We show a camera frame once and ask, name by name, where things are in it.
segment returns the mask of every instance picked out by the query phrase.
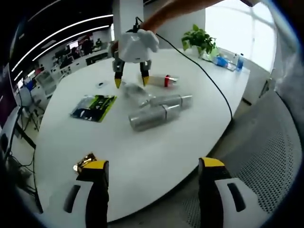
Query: white pillar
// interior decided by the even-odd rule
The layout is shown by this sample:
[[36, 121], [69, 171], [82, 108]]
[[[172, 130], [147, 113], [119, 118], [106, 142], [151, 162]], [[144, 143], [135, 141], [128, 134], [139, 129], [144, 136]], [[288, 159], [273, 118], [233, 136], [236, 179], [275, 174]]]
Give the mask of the white pillar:
[[143, 20], [143, 0], [114, 0], [113, 24], [115, 39], [135, 24], [135, 17]]

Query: black and yellow handle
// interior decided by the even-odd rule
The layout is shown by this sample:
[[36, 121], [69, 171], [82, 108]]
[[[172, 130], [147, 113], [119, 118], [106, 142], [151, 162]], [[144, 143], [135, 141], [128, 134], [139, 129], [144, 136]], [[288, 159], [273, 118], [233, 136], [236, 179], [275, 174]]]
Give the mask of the black and yellow handle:
[[86, 227], [107, 227], [109, 162], [99, 160], [88, 163], [83, 167], [77, 180], [93, 182], [86, 203]]
[[216, 180], [231, 178], [224, 163], [213, 158], [199, 158], [199, 205], [204, 228], [223, 227], [223, 206]]

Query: bright window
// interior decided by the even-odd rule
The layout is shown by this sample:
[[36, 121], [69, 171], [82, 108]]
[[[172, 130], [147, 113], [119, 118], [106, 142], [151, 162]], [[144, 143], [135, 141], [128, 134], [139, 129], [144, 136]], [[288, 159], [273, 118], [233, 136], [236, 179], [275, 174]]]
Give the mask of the bright window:
[[217, 46], [244, 57], [271, 72], [276, 53], [276, 30], [267, 6], [248, 7], [225, 0], [206, 9], [206, 31]]
[[111, 25], [111, 40], [115, 40], [115, 35], [114, 35], [114, 23]]

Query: plastic bottle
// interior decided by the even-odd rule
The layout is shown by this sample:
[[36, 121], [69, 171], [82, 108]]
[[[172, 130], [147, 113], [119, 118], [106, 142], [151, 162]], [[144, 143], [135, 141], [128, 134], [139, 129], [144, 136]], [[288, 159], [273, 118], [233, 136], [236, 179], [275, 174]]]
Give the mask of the plastic bottle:
[[179, 105], [159, 105], [149, 109], [141, 109], [129, 115], [129, 121], [135, 131], [143, 131], [177, 118], [180, 112]]
[[237, 60], [238, 60], [238, 55], [237, 55], [237, 53], [235, 53], [234, 56], [233, 56], [233, 59], [232, 59], [232, 63], [233, 63], [234, 65], [236, 65], [237, 62], [238, 62]]
[[244, 55], [241, 54], [237, 61], [237, 71], [241, 71], [244, 65]]
[[192, 103], [192, 95], [169, 95], [169, 96], [157, 96], [150, 99], [151, 106], [158, 105], [180, 105], [182, 109], [188, 108]]
[[178, 77], [171, 76], [171, 75], [152, 75], [149, 76], [149, 85], [156, 85], [160, 87], [172, 87], [177, 84], [177, 81], [179, 80]]
[[155, 97], [134, 83], [125, 83], [122, 81], [122, 88], [127, 97], [133, 100], [140, 108], [148, 105], [150, 99]]

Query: robotic arm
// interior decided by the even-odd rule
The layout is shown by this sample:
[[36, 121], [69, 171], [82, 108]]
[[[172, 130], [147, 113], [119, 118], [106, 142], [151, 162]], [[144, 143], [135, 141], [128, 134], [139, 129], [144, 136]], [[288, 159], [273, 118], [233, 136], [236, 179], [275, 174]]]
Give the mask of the robotic arm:
[[151, 69], [151, 60], [149, 49], [157, 52], [159, 49], [159, 40], [151, 31], [139, 29], [138, 22], [133, 29], [123, 33], [118, 40], [118, 50], [114, 53], [113, 71], [115, 72], [115, 84], [119, 88], [123, 76], [124, 64], [139, 63], [142, 74], [142, 83], [144, 86], [149, 80], [149, 70]]

